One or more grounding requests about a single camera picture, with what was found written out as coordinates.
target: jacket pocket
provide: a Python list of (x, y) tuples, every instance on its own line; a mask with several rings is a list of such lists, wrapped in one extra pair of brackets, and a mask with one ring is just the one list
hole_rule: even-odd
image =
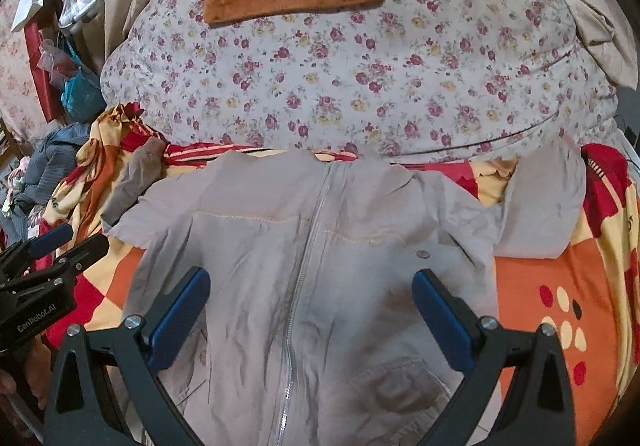
[(321, 401), (322, 445), (414, 446), (450, 399), (420, 357), (368, 368)]
[(207, 361), (207, 338), (202, 330), (198, 330), (197, 345), (193, 350), (193, 369), (189, 384), (174, 399), (176, 406), (182, 414), (191, 396), (209, 379), (209, 362)]

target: white paper bag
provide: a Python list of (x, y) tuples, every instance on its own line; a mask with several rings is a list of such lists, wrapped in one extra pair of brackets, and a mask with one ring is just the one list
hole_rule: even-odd
[(14, 23), (11, 26), (11, 32), (18, 32), (24, 29), (27, 22), (33, 18), (40, 8), (43, 6), (44, 0), (20, 0), (18, 9), (15, 12)]

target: blue plastic bag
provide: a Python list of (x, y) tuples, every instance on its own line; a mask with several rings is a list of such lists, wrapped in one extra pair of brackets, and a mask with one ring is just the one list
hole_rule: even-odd
[(78, 74), (65, 82), (60, 102), (73, 121), (92, 122), (107, 107), (100, 90), (100, 78), (82, 63), (66, 41), (63, 48), (78, 64)]

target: red and orange patterned blanket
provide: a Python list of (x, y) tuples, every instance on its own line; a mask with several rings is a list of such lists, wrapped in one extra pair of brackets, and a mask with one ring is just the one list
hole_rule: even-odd
[[(43, 232), (68, 221), (74, 228), (73, 245), (100, 231), (102, 206), (131, 153), (149, 137), (162, 137), (139, 120), (140, 113), (136, 104), (120, 105), (94, 122), (89, 142), (78, 152), (78, 168), (58, 185), (45, 210)], [(189, 172), (230, 151), (277, 153), (245, 146), (169, 144), (166, 174)], [(566, 251), (555, 260), (495, 260), (502, 324), (534, 330), (546, 321), (559, 332), (574, 391), (579, 445), (587, 444), (609, 415), (640, 360), (638, 192), (625, 158), (616, 150), (589, 144), (582, 155), (587, 195)], [(356, 159), (350, 153), (316, 156), (327, 162)], [(502, 199), (516, 166), (489, 161), (410, 167), (439, 171), (491, 206)], [(120, 322), (143, 250), (113, 237), (110, 244), (108, 255), (79, 276), (74, 293), (78, 308), (47, 331), (53, 344), (60, 344), (71, 323), (96, 330)], [(507, 376), (503, 381), (505, 390)]]

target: floral quilt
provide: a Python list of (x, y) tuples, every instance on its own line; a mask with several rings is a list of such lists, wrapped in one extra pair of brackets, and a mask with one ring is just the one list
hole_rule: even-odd
[(563, 0), (384, 0), (212, 27), (204, 0), (152, 0), (108, 59), (177, 144), (511, 158), (567, 133), (610, 142), (617, 97)]

